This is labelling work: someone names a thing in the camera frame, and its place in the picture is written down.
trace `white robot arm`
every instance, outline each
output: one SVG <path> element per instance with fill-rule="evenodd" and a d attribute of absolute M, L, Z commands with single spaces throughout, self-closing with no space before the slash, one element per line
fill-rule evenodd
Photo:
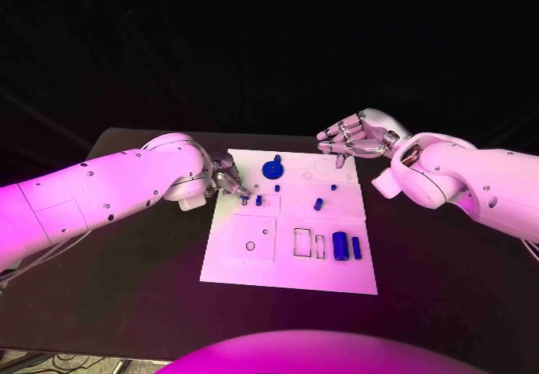
<path fill-rule="evenodd" d="M 181 210 L 219 188 L 249 196 L 230 154 L 210 158 L 180 133 L 0 188 L 0 272 L 26 256 L 129 216 L 160 198 Z"/>
<path fill-rule="evenodd" d="M 539 242 L 539 157 L 508 150 L 477 150 L 455 137 L 410 135 L 382 111 L 367 108 L 317 135 L 318 149 L 390 159 L 373 186 L 390 199 L 399 192 L 426 208 L 455 204 L 471 219 Z"/>

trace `robotic hand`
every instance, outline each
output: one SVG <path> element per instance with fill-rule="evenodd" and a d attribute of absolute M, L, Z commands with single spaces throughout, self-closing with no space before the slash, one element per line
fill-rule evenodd
<path fill-rule="evenodd" d="M 373 180 L 387 199 L 402 191 L 426 208 L 452 203 L 474 221 L 539 242 L 539 157 L 477 150 L 465 140 L 442 134 L 412 136 L 371 108 L 346 117 L 317 138 L 322 140 L 318 149 L 337 154 L 337 168 L 348 155 L 390 159 L 389 168 Z"/>
<path fill-rule="evenodd" d="M 180 133 L 157 137 L 139 150 L 1 187 L 0 273 L 21 258 L 137 213 L 160 198 L 190 210 L 219 189 L 237 197 L 250 195 L 230 154 L 210 157 Z"/>

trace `dark tabletop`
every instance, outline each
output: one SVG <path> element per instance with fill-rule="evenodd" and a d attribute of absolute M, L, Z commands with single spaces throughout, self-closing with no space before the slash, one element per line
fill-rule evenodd
<path fill-rule="evenodd" d="M 109 129 L 89 158 L 162 133 Z M 317 153 L 314 138 L 190 135 L 209 152 Z M 173 360 L 249 333 L 337 330 L 410 343 L 493 373 L 539 372 L 536 260 L 458 207 L 428 210 L 402 194 L 384 199 L 370 180 L 387 164 L 356 158 L 377 296 L 199 282 L 216 197 L 188 212 L 162 200 L 10 282 L 0 347 Z"/>

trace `floor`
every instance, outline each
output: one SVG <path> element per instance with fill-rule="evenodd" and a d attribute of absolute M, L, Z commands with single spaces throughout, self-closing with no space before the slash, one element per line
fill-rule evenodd
<path fill-rule="evenodd" d="M 14 358 L 24 356 L 24 352 L 20 351 L 7 351 L 0 364 L 11 361 Z M 82 366 L 77 370 L 73 371 L 76 374 L 112 374 L 115 366 L 119 363 L 118 358 L 102 358 L 93 356 L 72 356 L 72 355 L 56 355 L 46 362 L 20 370 L 20 373 L 46 372 L 66 373 L 69 370 Z M 124 374 L 150 374 L 160 370 L 165 366 L 165 363 L 154 363 L 145 361 L 132 361 Z"/>

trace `black curtain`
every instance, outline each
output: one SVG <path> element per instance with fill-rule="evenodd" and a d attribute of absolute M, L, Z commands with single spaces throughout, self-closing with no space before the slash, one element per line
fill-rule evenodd
<path fill-rule="evenodd" d="M 3 1 L 0 183 L 82 160 L 108 127 L 314 136 L 366 107 L 410 132 L 539 153 L 529 17 L 514 5 Z"/>

